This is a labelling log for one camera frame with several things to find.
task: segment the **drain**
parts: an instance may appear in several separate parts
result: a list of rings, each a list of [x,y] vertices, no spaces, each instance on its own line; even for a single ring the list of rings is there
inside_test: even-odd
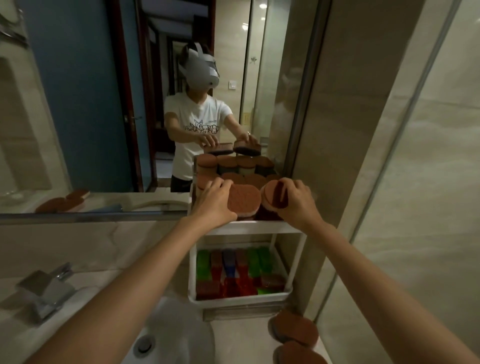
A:
[[[155,348],[155,337],[153,335],[145,335],[137,340],[133,346],[133,355],[142,359],[150,354]]]

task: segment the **blue wall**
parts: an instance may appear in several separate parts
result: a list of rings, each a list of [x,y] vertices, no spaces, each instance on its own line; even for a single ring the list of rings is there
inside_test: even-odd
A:
[[[104,2],[18,2],[73,187],[132,191]]]

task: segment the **faucet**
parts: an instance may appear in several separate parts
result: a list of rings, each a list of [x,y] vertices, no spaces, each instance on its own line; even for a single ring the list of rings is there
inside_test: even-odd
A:
[[[33,304],[39,324],[52,317],[73,296],[75,288],[65,282],[72,275],[72,265],[65,263],[50,273],[37,270],[17,283],[17,290]]]

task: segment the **mirror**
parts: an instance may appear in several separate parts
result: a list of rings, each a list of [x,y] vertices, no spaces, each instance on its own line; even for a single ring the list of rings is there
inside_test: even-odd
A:
[[[209,93],[268,154],[289,1],[87,2],[18,0],[28,47],[0,38],[0,214],[186,211],[164,115],[192,41],[215,57]],[[217,137],[237,138],[221,122]]]

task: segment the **sink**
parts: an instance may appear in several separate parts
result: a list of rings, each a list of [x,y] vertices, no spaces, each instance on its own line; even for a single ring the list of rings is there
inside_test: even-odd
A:
[[[122,364],[213,364],[215,341],[209,323],[189,302],[163,297]]]

